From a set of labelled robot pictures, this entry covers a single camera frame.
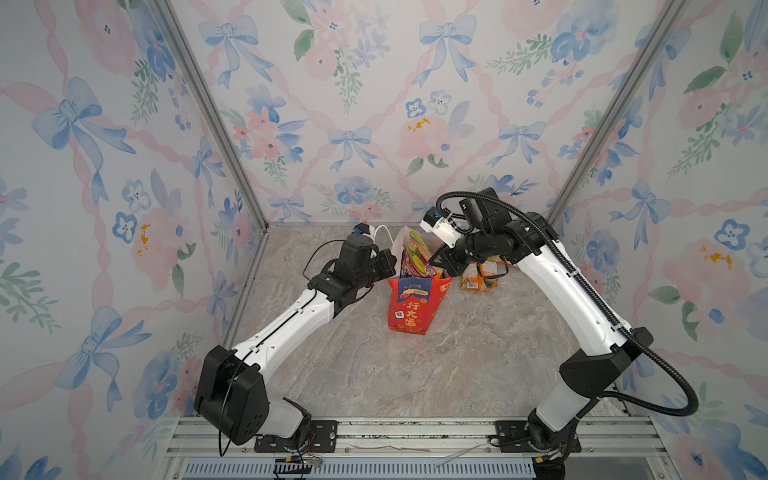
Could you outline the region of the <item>pink fruit candy pack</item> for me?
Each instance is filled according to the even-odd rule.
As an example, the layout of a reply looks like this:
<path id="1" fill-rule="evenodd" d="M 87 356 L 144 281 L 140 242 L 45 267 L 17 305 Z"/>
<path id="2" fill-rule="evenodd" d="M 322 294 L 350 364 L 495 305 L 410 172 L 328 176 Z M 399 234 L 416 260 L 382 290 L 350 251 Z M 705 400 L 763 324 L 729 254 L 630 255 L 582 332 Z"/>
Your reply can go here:
<path id="1" fill-rule="evenodd" d="M 431 256 L 431 251 L 423 238 L 415 231 L 410 231 L 405 236 L 403 244 L 400 277 L 441 279 L 443 270 L 430 263 Z"/>

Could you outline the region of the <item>red paper bag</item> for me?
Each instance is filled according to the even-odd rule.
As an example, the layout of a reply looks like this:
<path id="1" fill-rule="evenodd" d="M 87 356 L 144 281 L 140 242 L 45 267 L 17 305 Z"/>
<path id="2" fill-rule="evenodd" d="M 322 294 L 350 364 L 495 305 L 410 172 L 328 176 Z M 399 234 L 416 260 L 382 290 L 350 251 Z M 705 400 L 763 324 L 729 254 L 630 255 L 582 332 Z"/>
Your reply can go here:
<path id="1" fill-rule="evenodd" d="M 392 253 L 396 257 L 397 263 L 395 268 L 396 275 L 388 279 L 391 296 L 387 323 L 389 329 L 396 332 L 425 335 L 435 319 L 442 301 L 450 290 L 452 279 L 445 277 L 444 274 L 441 279 L 400 277 L 403 244 L 405 236 L 410 231 L 415 230 L 409 227 L 402 227 L 397 235 L 393 237 Z"/>

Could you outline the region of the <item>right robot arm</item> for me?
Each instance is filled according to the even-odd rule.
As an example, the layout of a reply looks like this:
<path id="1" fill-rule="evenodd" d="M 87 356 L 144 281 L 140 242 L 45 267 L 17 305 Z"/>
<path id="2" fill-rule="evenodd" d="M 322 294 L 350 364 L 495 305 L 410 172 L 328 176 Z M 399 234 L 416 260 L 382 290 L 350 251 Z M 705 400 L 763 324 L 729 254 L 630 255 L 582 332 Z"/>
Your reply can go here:
<path id="1" fill-rule="evenodd" d="M 422 218 L 422 229 L 443 243 L 431 264 L 457 277 L 472 263 L 499 257 L 539 287 L 578 341 L 578 350 L 560 365 L 557 385 L 529 414 L 522 436 L 536 451 L 564 450 L 578 422 L 653 337 L 645 328 L 633 329 L 589 286 L 544 217 L 501 201 L 491 188 L 456 196 L 458 214 L 433 206 Z"/>

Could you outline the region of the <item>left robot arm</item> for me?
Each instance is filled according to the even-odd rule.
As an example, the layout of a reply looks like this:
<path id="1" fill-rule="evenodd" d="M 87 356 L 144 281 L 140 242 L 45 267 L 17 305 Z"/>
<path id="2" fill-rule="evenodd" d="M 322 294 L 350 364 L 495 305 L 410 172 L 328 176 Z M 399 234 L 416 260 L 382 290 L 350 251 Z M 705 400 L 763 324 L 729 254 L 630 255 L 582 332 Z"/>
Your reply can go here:
<path id="1" fill-rule="evenodd" d="M 320 327 L 359 302 L 379 281 L 395 276 L 396 257 L 380 249 L 365 223 L 339 241 L 337 258 L 310 278 L 307 288 L 259 333 L 227 349 L 216 346 L 203 361 L 194 411 L 236 445 L 262 437 L 303 451 L 312 415 L 296 402 L 272 399 L 267 384 L 278 367 Z"/>

